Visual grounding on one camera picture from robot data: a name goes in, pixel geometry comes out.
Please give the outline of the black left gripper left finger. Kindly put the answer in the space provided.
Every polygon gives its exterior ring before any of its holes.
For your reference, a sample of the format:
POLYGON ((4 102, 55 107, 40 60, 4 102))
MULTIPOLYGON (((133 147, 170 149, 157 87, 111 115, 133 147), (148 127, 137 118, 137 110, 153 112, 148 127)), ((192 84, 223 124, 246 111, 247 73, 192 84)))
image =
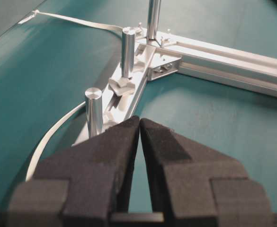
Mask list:
POLYGON ((37 165, 33 178, 15 189, 10 227, 106 227, 114 211, 129 205, 139 117, 37 165))

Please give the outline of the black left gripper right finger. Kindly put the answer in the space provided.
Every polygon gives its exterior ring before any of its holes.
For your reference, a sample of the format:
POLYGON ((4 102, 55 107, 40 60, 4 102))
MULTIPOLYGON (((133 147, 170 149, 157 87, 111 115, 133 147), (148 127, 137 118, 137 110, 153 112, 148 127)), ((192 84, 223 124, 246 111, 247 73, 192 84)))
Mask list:
POLYGON ((169 227, 270 227, 261 184, 241 162, 143 118, 143 153, 152 209, 169 227))

